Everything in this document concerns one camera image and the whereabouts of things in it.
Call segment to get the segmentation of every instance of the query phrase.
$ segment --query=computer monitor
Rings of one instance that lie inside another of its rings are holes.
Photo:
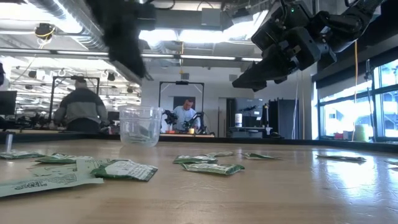
[[[0,115],[15,114],[17,91],[0,91]]]
[[[119,112],[118,111],[109,111],[108,112],[108,120],[119,121]]]

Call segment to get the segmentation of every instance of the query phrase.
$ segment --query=man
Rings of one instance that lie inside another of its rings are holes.
[[[184,121],[190,121],[193,116],[197,113],[192,109],[193,100],[185,100],[184,105],[178,106],[174,109],[173,113],[177,115],[177,124],[173,125],[173,129],[178,132],[186,132],[184,128]],[[193,128],[198,129],[200,127],[199,118],[195,120]]]
[[[108,114],[101,98],[87,88],[86,80],[75,82],[76,90],[69,93],[54,114],[54,123],[60,124],[67,117],[67,131],[97,133],[101,121],[108,124]]]

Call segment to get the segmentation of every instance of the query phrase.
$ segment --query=green packet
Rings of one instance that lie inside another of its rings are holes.
[[[208,157],[219,157],[219,156],[233,156],[233,152],[212,152],[212,153],[208,153],[205,154],[204,156],[208,156]]]
[[[154,166],[139,164],[130,160],[115,159],[93,169],[91,174],[96,177],[149,181],[156,171],[157,167]]]
[[[62,153],[54,153],[51,156],[46,156],[37,159],[35,162],[55,163],[55,164],[74,164],[77,159],[92,159],[90,156],[69,156]]]
[[[193,163],[216,163],[218,160],[214,157],[209,156],[177,156],[173,163],[174,164],[193,164]]]
[[[385,162],[390,164],[390,165],[398,166],[398,162],[392,162],[392,161],[385,161]]]
[[[244,166],[237,164],[181,164],[181,166],[187,171],[224,175],[231,175],[244,169]]]
[[[265,156],[256,153],[245,153],[243,155],[246,159],[280,159],[280,157]]]
[[[317,155],[318,158],[325,158],[325,159],[339,159],[343,161],[357,161],[357,162],[364,162],[366,161],[363,157],[350,157],[350,156],[324,156],[324,155]]]
[[[26,151],[15,151],[11,152],[2,152],[0,153],[0,158],[3,159],[26,159],[26,158],[35,158],[35,157],[44,157],[45,155],[40,154],[38,152],[26,152]]]

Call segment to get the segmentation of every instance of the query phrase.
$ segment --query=clear plastic container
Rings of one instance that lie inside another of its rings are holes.
[[[155,146],[159,140],[162,108],[120,106],[120,139],[124,145]]]

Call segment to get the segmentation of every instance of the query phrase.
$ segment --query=white shirt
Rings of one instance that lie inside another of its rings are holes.
[[[173,125],[173,129],[185,131],[184,121],[190,121],[197,112],[192,108],[185,110],[183,106],[178,106],[174,109],[173,113],[178,117],[177,124]],[[200,127],[199,118],[195,120],[194,125],[198,128]]]

